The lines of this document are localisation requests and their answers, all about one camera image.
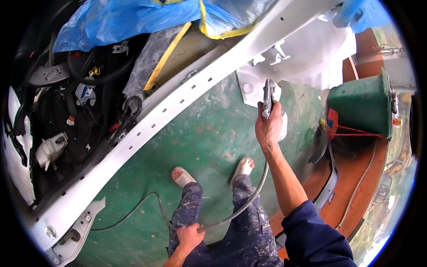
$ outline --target paint-splattered pants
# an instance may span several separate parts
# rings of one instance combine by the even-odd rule
[[[233,204],[237,211],[252,196],[255,188],[249,175],[239,175],[233,181]],[[175,227],[188,226],[197,222],[202,204],[203,190],[196,182],[186,184],[182,190],[182,199],[173,213],[172,224]],[[249,207],[234,218],[222,243],[210,251],[204,242],[200,243],[185,259],[184,266],[283,266],[277,256],[275,238],[267,214],[257,196]],[[170,257],[178,246],[176,231],[169,231]]]

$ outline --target navy sleeve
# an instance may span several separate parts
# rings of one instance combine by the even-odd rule
[[[317,214],[311,200],[282,221],[286,251],[295,266],[356,266],[347,239]]]

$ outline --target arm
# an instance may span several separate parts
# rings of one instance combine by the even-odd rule
[[[323,222],[282,155],[278,145],[283,124],[281,104],[274,101],[268,120],[261,115],[262,106],[259,102],[255,134],[270,165],[279,206],[285,215],[282,226],[289,259],[302,266],[355,266],[347,239]]]
[[[183,226],[176,231],[179,245],[176,247],[172,256],[165,262],[163,267],[182,267],[186,257],[198,246],[205,237],[205,232],[198,233],[200,228],[198,223],[190,226]]]
[[[270,165],[277,199],[283,215],[287,217],[293,210],[308,200],[307,195],[280,150],[278,139],[283,126],[282,105],[274,101],[268,120],[262,115],[262,103],[258,102],[258,118],[255,134]]]

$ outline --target green floor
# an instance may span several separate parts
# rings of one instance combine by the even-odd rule
[[[281,103],[288,114],[288,134],[282,151],[298,172],[318,126],[326,100],[325,91],[307,85],[282,84]],[[182,166],[202,185],[204,199],[199,223],[210,225],[232,213],[228,181],[240,158],[252,157],[256,186],[264,158],[255,138],[257,110],[245,105],[237,76],[229,75],[176,116],[147,142],[100,191],[106,207],[92,228],[110,226],[126,216],[151,191],[157,191],[170,218],[181,198],[181,188],[170,172]],[[278,203],[271,176],[261,191],[261,204],[271,217]],[[223,238],[228,225],[206,233],[207,244]],[[157,199],[152,196],[114,229],[90,232],[76,261],[83,266],[153,266],[167,259],[168,229]]]

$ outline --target blue plastic sheet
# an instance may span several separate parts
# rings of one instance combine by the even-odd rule
[[[188,21],[210,38],[247,33],[274,0],[87,0],[61,28],[54,52],[89,51]]]
[[[338,28],[351,27],[353,33],[391,23],[391,18],[379,0],[346,0],[333,24]]]

